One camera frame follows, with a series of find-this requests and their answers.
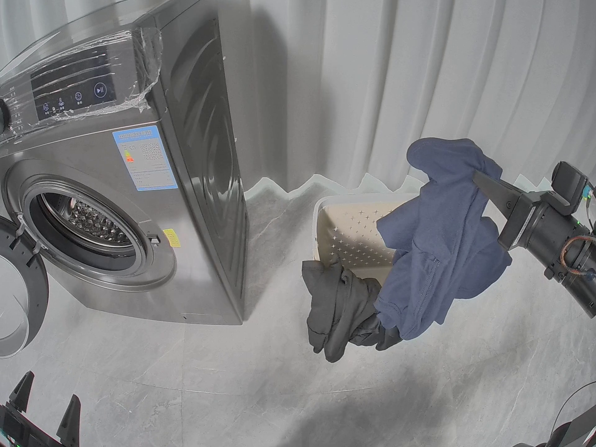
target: white laundry basket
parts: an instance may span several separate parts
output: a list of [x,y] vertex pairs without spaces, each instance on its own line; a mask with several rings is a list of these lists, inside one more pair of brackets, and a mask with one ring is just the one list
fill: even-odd
[[393,253],[377,231],[377,220],[416,193],[349,194],[320,199],[312,221],[313,256],[329,264],[338,253],[345,268],[360,278],[376,278],[381,284],[391,270]]

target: gray garment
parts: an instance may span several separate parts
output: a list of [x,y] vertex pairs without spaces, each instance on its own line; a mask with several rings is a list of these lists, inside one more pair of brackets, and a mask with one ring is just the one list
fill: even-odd
[[329,267],[314,260],[302,262],[302,278],[312,296],[308,339],[315,353],[325,349],[327,361],[338,361],[348,342],[383,350],[401,340],[397,330],[386,332],[377,318],[379,282],[344,269],[339,255],[333,255]]

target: white curtain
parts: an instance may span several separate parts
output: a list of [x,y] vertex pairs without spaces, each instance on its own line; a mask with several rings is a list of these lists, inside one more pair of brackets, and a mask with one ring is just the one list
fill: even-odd
[[[0,0],[0,65],[117,0]],[[397,188],[408,145],[470,137],[534,183],[596,179],[596,0],[219,0],[245,188],[364,173]]]

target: play pause button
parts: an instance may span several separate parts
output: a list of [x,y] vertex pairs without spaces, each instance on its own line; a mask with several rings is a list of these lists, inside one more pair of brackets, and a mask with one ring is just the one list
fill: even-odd
[[95,88],[93,89],[93,92],[95,93],[95,96],[97,96],[98,98],[103,98],[107,94],[108,89],[106,88],[106,85],[104,85],[103,83],[97,83],[95,85]]

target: dark gray clothing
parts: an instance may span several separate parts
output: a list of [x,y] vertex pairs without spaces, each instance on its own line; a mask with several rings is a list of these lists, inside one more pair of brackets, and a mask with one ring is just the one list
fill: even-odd
[[401,340],[397,330],[386,332],[376,317],[379,282],[344,269],[339,255],[329,267],[314,260],[302,262],[302,278],[312,296],[308,340],[315,353],[325,349],[327,361],[338,361],[348,342],[383,350]]
[[472,298],[494,283],[511,257],[498,244],[493,221],[482,217],[488,199],[474,171],[498,179],[501,168],[469,139],[419,139],[408,161],[428,174],[420,195],[377,222],[393,268],[375,302],[386,329],[412,339],[442,324],[454,298]]

